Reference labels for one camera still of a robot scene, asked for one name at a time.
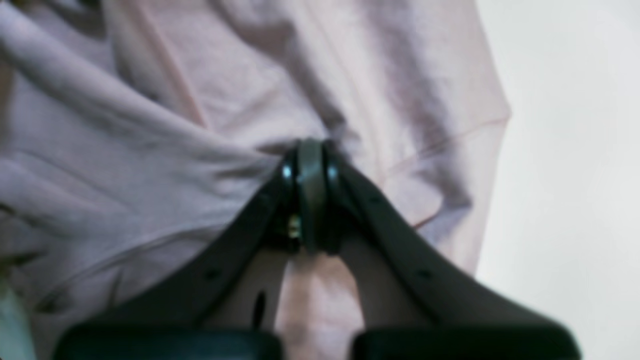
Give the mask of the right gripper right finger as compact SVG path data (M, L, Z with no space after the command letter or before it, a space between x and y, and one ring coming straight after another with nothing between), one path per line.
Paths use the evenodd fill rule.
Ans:
M497 294L440 255L382 192L311 141L311 250L355 278L365 328L352 360L579 360L561 324Z

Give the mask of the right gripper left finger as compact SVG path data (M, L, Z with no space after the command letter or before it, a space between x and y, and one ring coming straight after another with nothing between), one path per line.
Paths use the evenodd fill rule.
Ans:
M313 248L313 140L201 254L145 292L74 326L56 360L282 360L273 333L288 258Z

